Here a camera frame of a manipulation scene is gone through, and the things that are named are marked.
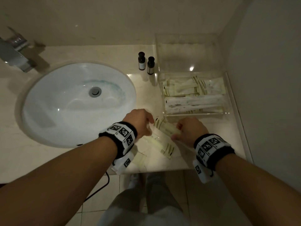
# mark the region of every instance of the small bottle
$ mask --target small bottle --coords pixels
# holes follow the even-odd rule
[[[150,56],[148,58],[148,74],[149,75],[154,73],[154,67],[155,67],[155,58]]]
[[[139,62],[139,70],[145,70],[146,67],[145,54],[142,51],[138,53],[138,62]]]

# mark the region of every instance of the chrome faucet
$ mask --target chrome faucet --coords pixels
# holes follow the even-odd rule
[[[20,51],[28,47],[29,42],[19,33],[8,27],[13,36],[7,40],[0,37],[0,58],[10,66],[16,66],[24,72],[30,71],[35,67],[32,60],[27,59]]]

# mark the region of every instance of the white oval sink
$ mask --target white oval sink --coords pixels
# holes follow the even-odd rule
[[[76,63],[50,72],[32,87],[22,120],[36,141],[74,148],[121,121],[135,104],[135,88],[124,74],[100,64]]]

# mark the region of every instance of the cable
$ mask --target cable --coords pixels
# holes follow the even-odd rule
[[[87,197],[87,198],[85,199],[85,201],[89,200],[91,197],[93,197],[95,194],[97,194],[99,190],[103,189],[104,187],[106,187],[106,186],[109,184],[109,182],[110,182],[110,177],[109,177],[109,175],[108,175],[107,172],[106,172],[106,175],[108,176],[108,182],[107,182],[103,187],[101,187],[100,189],[96,190],[96,191],[95,191],[94,193],[92,193],[89,197]]]

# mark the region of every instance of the person's left hand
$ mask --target person's left hand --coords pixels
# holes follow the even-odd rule
[[[133,109],[122,120],[133,125],[137,130],[137,138],[140,139],[143,136],[150,136],[152,131],[147,128],[148,123],[154,123],[153,115],[147,112],[145,109]]]

